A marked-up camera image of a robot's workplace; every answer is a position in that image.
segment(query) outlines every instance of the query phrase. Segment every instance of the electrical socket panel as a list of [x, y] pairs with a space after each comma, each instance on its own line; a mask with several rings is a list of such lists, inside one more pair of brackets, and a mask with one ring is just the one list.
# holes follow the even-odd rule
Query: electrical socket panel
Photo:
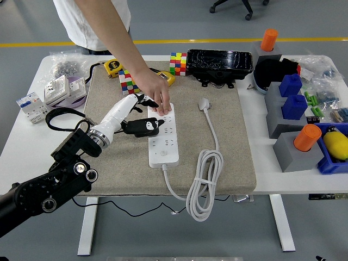
[[159, 127], [159, 133], [156, 136], [148, 137], [148, 163], [150, 167], [157, 169], [162, 168], [163, 164], [167, 167], [179, 165], [179, 149], [176, 133], [174, 106], [170, 104], [172, 110], [163, 116], [152, 108], [148, 107], [148, 117], [155, 117], [157, 120], [164, 120]]

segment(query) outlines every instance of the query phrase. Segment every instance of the colorful cube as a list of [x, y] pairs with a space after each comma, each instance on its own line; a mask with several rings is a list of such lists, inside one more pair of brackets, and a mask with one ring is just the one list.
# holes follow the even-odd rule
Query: colorful cube
[[171, 53], [169, 72], [175, 76], [186, 75], [187, 53]]
[[122, 88], [122, 93], [124, 95], [140, 92], [140, 89], [135, 84], [131, 74], [127, 70], [121, 70], [119, 72], [119, 79]]

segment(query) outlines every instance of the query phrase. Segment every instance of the white power cord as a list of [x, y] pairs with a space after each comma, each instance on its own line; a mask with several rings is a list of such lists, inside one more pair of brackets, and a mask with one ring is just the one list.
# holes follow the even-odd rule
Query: white power cord
[[[186, 210], [187, 212], [198, 222], [202, 222], [206, 220], [213, 208], [214, 197], [215, 197], [215, 189], [216, 184], [218, 182], [219, 175], [223, 168], [223, 156], [219, 151], [219, 143], [218, 138], [216, 137], [216, 133], [214, 131], [212, 122], [210, 121], [208, 115], [208, 109], [210, 108], [210, 103], [207, 99], [203, 98], [200, 100], [198, 104], [200, 110], [204, 111], [204, 114], [207, 117], [210, 129], [212, 130], [212, 134], [215, 140], [215, 150], [203, 150], [198, 156], [197, 169], [196, 169], [196, 177], [194, 182], [189, 190], [187, 198], [183, 198], [178, 196], [173, 189], [171, 188], [167, 175], [167, 165], [162, 165], [162, 170], [164, 173], [165, 183], [174, 197], [179, 200], [186, 201]], [[206, 169], [206, 165], [209, 164], [208, 169], [208, 178], [203, 179], [204, 170]], [[204, 202], [203, 207], [200, 205], [198, 199], [203, 193], [208, 189], [207, 197]]]

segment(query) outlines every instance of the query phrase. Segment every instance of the robotic hand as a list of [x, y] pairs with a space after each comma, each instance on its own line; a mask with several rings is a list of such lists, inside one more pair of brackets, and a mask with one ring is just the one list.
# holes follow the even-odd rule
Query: robotic hand
[[[89, 131], [84, 132], [80, 128], [73, 130], [51, 154], [55, 162], [48, 173], [21, 184], [13, 184], [11, 190], [0, 197], [0, 238], [30, 217], [51, 213], [81, 191], [91, 190], [98, 173], [81, 159], [78, 155], [80, 150], [91, 157], [98, 157], [102, 149], [112, 143], [114, 133], [121, 129], [126, 134], [134, 134], [137, 137], [158, 134], [163, 120], [149, 118], [125, 121], [133, 109], [141, 112], [136, 107], [137, 104], [158, 107], [144, 94], [128, 95], [117, 102], [102, 122]], [[55, 114], [55, 111], [52, 110], [49, 114]]]

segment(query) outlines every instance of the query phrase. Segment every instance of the human hand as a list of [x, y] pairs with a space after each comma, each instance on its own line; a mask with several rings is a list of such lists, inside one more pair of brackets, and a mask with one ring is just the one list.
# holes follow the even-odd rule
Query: human hand
[[153, 108], [160, 116], [168, 114], [172, 109], [169, 104], [169, 87], [168, 82], [161, 76], [158, 76], [150, 69], [146, 68], [137, 74], [132, 75], [136, 85], [147, 96], [153, 99], [157, 108]]

